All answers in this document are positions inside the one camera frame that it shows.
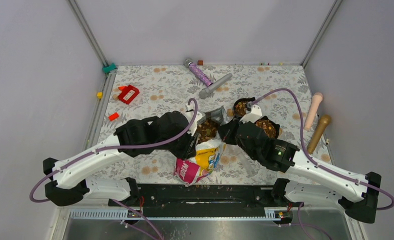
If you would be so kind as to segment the teal clip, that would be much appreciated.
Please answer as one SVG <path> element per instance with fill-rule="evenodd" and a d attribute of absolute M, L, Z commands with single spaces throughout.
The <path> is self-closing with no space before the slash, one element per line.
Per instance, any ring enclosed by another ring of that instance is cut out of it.
<path fill-rule="evenodd" d="M 117 66 L 115 65 L 115 63 L 111 63 L 110 65 L 103 67 L 102 71 L 104 74 L 108 74 L 111 71 L 115 70 L 116 68 Z"/>

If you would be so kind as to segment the pink microphone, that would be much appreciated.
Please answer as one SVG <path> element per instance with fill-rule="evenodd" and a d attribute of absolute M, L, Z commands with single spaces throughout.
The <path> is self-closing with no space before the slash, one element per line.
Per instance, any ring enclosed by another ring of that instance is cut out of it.
<path fill-rule="evenodd" d="M 306 131 L 309 131 L 312 127 L 312 124 L 314 122 L 315 116 L 317 114 L 317 110 L 318 107 L 320 105 L 320 103 L 323 100 L 323 94 L 316 92 L 313 96 L 312 96 L 312 101 L 311 101 L 311 105 L 309 108 L 309 111 L 307 113 L 305 122 L 304 122 L 304 129 Z"/>

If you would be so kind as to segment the red toy block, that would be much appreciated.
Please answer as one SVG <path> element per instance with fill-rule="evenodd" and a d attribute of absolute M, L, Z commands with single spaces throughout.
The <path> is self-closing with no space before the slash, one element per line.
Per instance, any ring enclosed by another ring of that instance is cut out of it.
<path fill-rule="evenodd" d="M 139 89 L 133 85 L 128 85 L 122 88 L 118 95 L 118 100 L 124 104 L 129 105 L 140 93 Z"/>

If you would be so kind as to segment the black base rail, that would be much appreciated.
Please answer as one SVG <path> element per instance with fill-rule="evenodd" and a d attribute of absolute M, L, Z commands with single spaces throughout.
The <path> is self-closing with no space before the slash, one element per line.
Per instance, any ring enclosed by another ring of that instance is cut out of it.
<path fill-rule="evenodd" d="M 122 201 L 147 218 L 263 217 L 265 208 L 297 207 L 270 185 L 138 184 L 137 195 Z"/>

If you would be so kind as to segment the black bowl fishbone print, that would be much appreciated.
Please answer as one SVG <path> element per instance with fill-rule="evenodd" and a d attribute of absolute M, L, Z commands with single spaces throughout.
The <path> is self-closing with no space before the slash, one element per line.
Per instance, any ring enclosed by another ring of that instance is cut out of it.
<path fill-rule="evenodd" d="M 251 98 L 240 98 L 233 106 L 234 117 L 240 118 L 251 112 L 251 103 L 255 101 L 255 97 Z"/>

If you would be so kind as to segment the clear plastic scoop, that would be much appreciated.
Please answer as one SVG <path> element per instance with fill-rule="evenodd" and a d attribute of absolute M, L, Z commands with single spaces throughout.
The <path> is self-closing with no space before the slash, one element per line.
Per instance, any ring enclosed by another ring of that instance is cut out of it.
<path fill-rule="evenodd" d="M 256 175 L 256 172 L 255 172 L 254 168 L 250 164 L 250 159 L 249 158 L 247 158 L 246 156 L 242 155 L 240 157 L 240 162 L 243 165 L 243 167 L 245 168 L 245 170 L 247 171 L 247 174 L 248 174 L 249 177 L 253 177 L 253 176 Z"/>

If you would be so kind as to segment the purple glitter microphone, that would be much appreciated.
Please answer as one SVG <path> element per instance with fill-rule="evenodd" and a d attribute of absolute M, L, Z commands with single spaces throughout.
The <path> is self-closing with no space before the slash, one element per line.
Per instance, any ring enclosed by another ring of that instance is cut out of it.
<path fill-rule="evenodd" d="M 205 86 L 208 87 L 213 84 L 212 80 L 191 59 L 185 59 L 184 66 L 187 67 L 190 72 Z"/>

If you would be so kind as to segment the pet food bag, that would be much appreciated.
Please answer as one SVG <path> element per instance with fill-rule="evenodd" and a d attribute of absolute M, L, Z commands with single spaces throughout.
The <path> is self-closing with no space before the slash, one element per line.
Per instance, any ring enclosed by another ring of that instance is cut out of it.
<path fill-rule="evenodd" d="M 226 144 L 220 139 L 218 128 L 225 123 L 226 110 L 223 106 L 205 112 L 197 121 L 195 155 L 188 159 L 176 159 L 174 175 L 190 186 L 210 175 L 217 167 Z"/>

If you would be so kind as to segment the wooden bowl stand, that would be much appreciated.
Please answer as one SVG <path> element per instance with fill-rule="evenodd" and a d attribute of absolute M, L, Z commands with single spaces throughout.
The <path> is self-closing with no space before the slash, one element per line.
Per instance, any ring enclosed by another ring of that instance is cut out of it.
<path fill-rule="evenodd" d="M 226 114 L 228 117 L 233 117 L 234 116 L 234 112 L 231 108 L 227 109 Z"/>

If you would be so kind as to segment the small orange block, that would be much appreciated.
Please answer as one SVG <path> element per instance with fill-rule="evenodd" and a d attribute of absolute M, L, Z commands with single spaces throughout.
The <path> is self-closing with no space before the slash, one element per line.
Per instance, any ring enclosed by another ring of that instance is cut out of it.
<path fill-rule="evenodd" d="M 109 119 L 109 121 L 112 122 L 112 121 L 116 120 L 118 117 L 119 117 L 119 114 L 117 112 L 115 112 L 115 113 L 109 115 L 108 119 Z"/>

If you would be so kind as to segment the grey microphone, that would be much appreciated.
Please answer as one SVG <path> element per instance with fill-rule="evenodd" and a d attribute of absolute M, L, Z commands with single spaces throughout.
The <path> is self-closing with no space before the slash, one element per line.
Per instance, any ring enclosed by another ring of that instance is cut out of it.
<path fill-rule="evenodd" d="M 212 93 L 215 92 L 215 90 L 217 90 L 219 87 L 221 87 L 223 84 L 225 84 L 226 82 L 228 82 L 229 80 L 232 79 L 232 74 L 228 73 L 225 76 L 221 77 L 219 80 L 217 80 L 216 82 L 212 83 L 210 86 L 202 89 L 198 96 L 200 99 L 206 99 L 208 98 Z"/>

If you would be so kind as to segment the gold microphone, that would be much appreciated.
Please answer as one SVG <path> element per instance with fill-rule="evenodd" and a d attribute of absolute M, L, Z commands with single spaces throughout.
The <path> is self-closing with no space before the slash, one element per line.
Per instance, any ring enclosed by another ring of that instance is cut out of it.
<path fill-rule="evenodd" d="M 325 129 L 331 123 L 331 116 L 330 115 L 323 115 L 319 120 L 317 127 L 312 135 L 312 138 L 307 146 L 307 152 L 311 155 L 314 153 Z"/>

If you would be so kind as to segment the black bowl paw print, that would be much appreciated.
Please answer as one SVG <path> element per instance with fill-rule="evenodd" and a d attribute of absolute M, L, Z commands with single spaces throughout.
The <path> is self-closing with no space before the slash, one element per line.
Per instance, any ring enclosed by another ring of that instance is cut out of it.
<path fill-rule="evenodd" d="M 280 134 L 280 125 L 270 120 L 267 116 L 263 116 L 257 120 L 255 125 L 261 128 L 269 138 L 278 139 Z"/>

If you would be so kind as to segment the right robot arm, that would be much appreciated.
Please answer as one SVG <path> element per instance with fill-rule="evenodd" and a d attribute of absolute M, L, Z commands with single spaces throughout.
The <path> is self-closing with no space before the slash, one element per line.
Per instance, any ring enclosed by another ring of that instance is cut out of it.
<path fill-rule="evenodd" d="M 284 206 L 288 202 L 324 205 L 342 210 L 359 222 L 375 222 L 381 175 L 353 173 L 317 160 L 310 161 L 303 150 L 284 140 L 269 138 L 252 122 L 232 120 L 220 126 L 218 133 L 227 144 L 239 146 L 267 169 L 315 182 L 303 184 L 278 178 L 271 191 L 276 205 Z"/>

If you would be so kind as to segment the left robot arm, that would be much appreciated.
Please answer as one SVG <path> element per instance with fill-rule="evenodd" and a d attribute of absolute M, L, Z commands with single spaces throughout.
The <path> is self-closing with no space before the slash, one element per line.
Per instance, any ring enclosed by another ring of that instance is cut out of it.
<path fill-rule="evenodd" d="M 65 160 L 43 161 L 46 198 L 59 207 L 70 206 L 85 198 L 111 199 L 135 205 L 140 198 L 135 179 L 101 179 L 92 175 L 111 164 L 166 150 L 186 160 L 196 154 L 197 119 L 200 113 L 172 111 L 162 116 L 131 119 L 116 128 L 92 148 Z"/>

